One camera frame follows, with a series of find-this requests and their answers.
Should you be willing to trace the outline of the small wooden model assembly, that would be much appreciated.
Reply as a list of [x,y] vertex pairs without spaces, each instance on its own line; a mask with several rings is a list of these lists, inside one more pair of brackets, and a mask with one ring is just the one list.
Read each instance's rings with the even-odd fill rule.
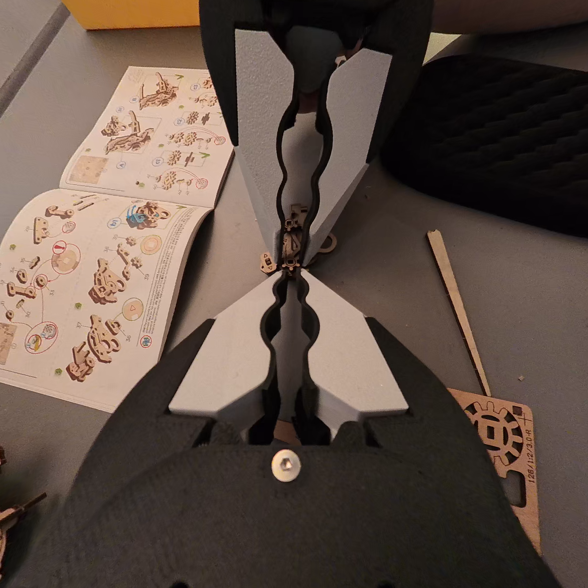
[[260,255],[261,271],[271,275],[278,270],[283,270],[284,258],[296,257],[300,261],[302,245],[302,230],[306,219],[308,207],[295,203],[290,206],[290,216],[285,219],[285,233],[283,236],[282,261],[275,262],[269,252]]

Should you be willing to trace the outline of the black quilted seat cushion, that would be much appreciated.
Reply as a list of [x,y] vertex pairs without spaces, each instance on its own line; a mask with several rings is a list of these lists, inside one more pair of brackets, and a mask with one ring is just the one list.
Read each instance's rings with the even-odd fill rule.
[[430,61],[380,160],[423,194],[587,238],[587,72],[474,54]]

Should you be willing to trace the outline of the yellow plastic box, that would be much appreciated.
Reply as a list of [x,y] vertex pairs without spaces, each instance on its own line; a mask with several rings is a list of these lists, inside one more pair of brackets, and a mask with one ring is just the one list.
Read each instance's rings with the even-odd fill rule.
[[198,1],[63,1],[87,31],[200,25]]

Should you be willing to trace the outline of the open instruction booklet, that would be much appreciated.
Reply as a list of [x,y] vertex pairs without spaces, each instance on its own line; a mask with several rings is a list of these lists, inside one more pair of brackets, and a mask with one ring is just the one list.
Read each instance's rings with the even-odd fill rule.
[[130,66],[1,243],[1,384],[113,412],[160,359],[233,158],[210,72]]

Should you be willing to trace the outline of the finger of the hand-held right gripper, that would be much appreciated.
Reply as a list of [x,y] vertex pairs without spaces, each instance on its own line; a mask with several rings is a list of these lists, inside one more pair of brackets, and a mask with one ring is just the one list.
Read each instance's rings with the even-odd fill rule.
[[326,110],[332,147],[318,179],[319,207],[310,225],[303,266],[318,253],[368,168],[368,151],[392,60],[392,55],[362,48],[330,76]]
[[266,31],[235,30],[238,143],[236,158],[259,231],[276,268],[282,269],[278,195],[284,172],[278,131],[293,96],[290,60]]

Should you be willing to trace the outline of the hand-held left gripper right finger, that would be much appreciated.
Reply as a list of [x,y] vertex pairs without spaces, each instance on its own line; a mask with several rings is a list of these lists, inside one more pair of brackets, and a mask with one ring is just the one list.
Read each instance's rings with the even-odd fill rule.
[[309,272],[296,277],[302,328],[309,339],[295,430],[303,445],[328,445],[347,422],[408,411],[367,317]]

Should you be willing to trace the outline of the person's right forearm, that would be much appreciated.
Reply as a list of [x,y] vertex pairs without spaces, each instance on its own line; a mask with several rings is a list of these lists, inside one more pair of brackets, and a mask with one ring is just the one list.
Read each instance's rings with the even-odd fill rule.
[[435,1],[431,31],[503,34],[587,21],[587,1]]

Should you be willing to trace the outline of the laser-cut plywood parts sheet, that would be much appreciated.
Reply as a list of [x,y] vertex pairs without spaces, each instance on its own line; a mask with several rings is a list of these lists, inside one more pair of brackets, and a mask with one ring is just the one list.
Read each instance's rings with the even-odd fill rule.
[[502,481],[510,474],[518,484],[511,510],[542,555],[535,434],[531,409],[518,401],[448,388],[473,424]]

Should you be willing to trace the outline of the tapered wooden stick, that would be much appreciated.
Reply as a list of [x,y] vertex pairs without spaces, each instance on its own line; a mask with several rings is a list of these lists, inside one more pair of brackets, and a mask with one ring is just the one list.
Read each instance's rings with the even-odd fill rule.
[[482,392],[487,397],[492,397],[489,381],[481,362],[481,356],[474,339],[473,330],[470,326],[465,305],[460,294],[459,286],[451,261],[449,259],[449,254],[447,252],[443,236],[439,230],[435,229],[434,231],[427,232],[427,239],[440,277],[442,278],[442,281],[445,285],[445,290],[452,305],[455,318],[460,327],[460,332],[462,333],[462,338],[467,347],[474,371],[481,385]]

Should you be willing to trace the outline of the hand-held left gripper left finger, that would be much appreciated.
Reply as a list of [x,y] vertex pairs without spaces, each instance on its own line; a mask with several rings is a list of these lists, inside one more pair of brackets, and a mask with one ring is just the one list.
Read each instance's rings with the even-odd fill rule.
[[287,273],[276,272],[214,318],[171,413],[229,423],[253,445],[272,443],[281,407],[272,339],[287,290]]

